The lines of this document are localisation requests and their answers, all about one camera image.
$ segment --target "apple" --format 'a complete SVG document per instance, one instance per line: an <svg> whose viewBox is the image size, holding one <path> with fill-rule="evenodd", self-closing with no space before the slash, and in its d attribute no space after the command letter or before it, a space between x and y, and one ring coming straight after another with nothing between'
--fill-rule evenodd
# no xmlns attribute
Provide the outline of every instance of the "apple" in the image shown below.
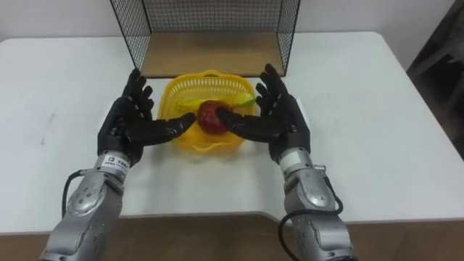
<svg viewBox="0 0 464 261"><path fill-rule="evenodd" d="M196 114L196 120L200 128L208 134L219 135L227 132L227 128L221 123L216 116L215 110L218 107L224 107L232 110L227 104L221 101L204 101L200 104Z"/></svg>

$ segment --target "yellow basket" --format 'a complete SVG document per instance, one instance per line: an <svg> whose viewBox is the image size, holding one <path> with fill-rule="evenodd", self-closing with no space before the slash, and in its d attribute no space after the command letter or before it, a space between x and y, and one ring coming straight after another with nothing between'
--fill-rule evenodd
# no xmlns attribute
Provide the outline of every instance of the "yellow basket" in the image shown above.
<svg viewBox="0 0 464 261"><path fill-rule="evenodd" d="M237 75L226 75L215 70L182 75L171 80L166 86L159 103L158 119L180 117L188 112L179 108L178 104L181 103L197 99L216 99L243 92L253 95L253 87L246 79ZM254 104L237 107L233 111L242 115L255 115ZM197 123L194 123L173 143L181 149L201 154L227 154L236 151L243 141L230 132L219 136L206 134Z"/></svg>

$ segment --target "table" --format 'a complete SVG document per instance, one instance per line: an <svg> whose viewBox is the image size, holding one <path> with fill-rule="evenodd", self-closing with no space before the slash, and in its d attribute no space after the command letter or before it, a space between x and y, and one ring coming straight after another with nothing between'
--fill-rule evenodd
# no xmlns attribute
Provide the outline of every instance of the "table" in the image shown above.
<svg viewBox="0 0 464 261"><path fill-rule="evenodd" d="M65 180L95 163L97 131L132 68L122 38L0 43L0 233L58 223ZM168 81L149 80L156 104ZM296 34L284 81L306 108L313 162L327 165L344 221L464 218L464 163L379 34ZM123 206L123 217L280 219L283 178L263 144L201 160L165 144L131 169Z"/></svg>

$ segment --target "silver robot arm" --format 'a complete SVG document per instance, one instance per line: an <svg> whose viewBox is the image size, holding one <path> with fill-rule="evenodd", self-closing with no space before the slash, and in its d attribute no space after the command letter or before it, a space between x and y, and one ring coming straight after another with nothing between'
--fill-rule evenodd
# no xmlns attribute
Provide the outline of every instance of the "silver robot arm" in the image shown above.
<svg viewBox="0 0 464 261"><path fill-rule="evenodd" d="M357 260L347 227L338 216L343 204L332 189L326 166L314 165L303 148L287 149L279 158L288 213L279 224L279 240L290 258L298 260L283 241L282 228L287 220L293 224L302 260Z"/></svg>
<svg viewBox="0 0 464 261"><path fill-rule="evenodd" d="M100 260L105 242L122 208L124 180L130 160L120 152L99 156L84 170L63 219L51 232L40 261Z"/></svg>

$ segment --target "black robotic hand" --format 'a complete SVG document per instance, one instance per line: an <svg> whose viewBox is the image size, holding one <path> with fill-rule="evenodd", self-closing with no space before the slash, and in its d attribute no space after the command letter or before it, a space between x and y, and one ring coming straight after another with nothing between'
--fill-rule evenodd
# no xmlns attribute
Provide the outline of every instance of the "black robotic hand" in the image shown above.
<svg viewBox="0 0 464 261"><path fill-rule="evenodd" d="M221 107L216 109L217 117L237 136L268 143L270 157L277 163L279 155L287 149L302 147L310 152L310 130L297 101L287 91L276 69L266 65L260 78L266 85L256 85L261 95L256 98L260 117L241 116Z"/></svg>
<svg viewBox="0 0 464 261"><path fill-rule="evenodd" d="M140 71L133 70L123 95L112 105L98 134L97 154L106 150L122 152L130 157L130 166L140 161L144 146L162 144L186 132L195 122L195 114L187 113L171 120L152 120L152 87L147 86Z"/></svg>

